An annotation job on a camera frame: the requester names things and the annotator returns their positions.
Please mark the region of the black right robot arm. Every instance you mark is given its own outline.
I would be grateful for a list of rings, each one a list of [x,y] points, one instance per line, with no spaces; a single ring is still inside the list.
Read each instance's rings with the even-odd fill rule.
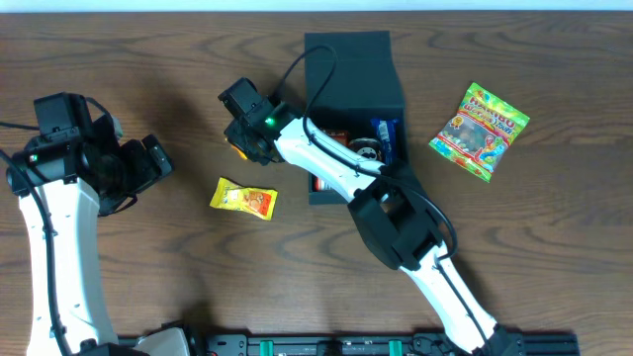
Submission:
[[[514,355],[507,331],[486,312],[454,267],[441,228],[449,220],[422,192],[409,167],[353,152],[285,103],[256,93],[220,101],[233,119],[227,141],[245,158],[287,162],[322,179],[347,203],[367,248],[407,274],[428,300],[449,341],[470,355]]]

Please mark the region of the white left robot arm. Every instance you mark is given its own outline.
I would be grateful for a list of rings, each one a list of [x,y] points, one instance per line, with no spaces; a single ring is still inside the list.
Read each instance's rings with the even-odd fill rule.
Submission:
[[[56,179],[19,200],[27,224],[33,321],[26,354],[186,356],[183,329],[169,327],[124,345],[107,312],[97,249],[97,193]]]

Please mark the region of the small Pringles can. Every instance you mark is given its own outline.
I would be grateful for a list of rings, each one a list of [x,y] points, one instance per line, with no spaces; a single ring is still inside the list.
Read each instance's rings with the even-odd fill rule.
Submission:
[[[382,146],[375,138],[360,137],[349,141],[347,147],[355,153],[372,160],[382,161]]]

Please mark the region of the yellow candy packet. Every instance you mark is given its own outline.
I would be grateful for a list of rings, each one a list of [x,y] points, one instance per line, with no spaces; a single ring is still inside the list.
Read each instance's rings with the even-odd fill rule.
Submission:
[[[239,148],[237,145],[235,145],[232,141],[230,141],[228,138],[226,138],[225,141],[230,144],[231,148],[234,149],[238,153],[239,157],[242,160],[248,160],[249,159],[248,156],[241,150],[241,148]]]
[[[239,211],[271,221],[278,192],[276,190],[242,187],[221,177],[210,201],[215,209]]]

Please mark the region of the Haribo gummy worms bag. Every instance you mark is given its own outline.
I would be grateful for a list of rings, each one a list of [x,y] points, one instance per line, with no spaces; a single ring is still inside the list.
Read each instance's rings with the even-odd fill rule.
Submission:
[[[489,183],[530,118],[473,82],[455,116],[429,142],[444,158]]]

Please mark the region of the black gift box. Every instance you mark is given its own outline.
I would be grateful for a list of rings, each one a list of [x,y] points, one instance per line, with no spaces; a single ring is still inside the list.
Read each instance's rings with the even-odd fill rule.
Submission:
[[[386,32],[313,33],[305,36],[308,103],[275,141],[282,157],[325,181],[332,191],[309,191],[328,204],[337,194],[350,208],[376,208],[418,188],[408,166],[405,98]],[[390,165],[365,158],[323,130],[349,132],[349,141],[378,139],[371,120],[398,119],[398,158]]]

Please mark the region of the blue cookie packet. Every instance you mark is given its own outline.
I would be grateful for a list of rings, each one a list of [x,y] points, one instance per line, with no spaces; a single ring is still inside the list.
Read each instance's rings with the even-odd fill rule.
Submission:
[[[392,164],[398,158],[397,148],[397,125],[398,119],[382,120],[373,118],[371,125],[375,129],[376,136],[383,149],[384,161],[387,165]]]

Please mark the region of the red snack box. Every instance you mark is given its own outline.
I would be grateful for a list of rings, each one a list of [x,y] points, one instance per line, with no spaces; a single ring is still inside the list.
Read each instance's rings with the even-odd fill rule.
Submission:
[[[336,140],[337,142],[342,144],[343,146],[345,146],[345,147],[348,146],[349,132],[343,131],[343,130],[323,130],[323,132],[327,136],[333,138],[334,140]],[[318,192],[320,192],[320,191],[332,191],[332,188],[325,181],[320,179],[319,177],[315,178],[314,189],[316,191],[318,191]]]

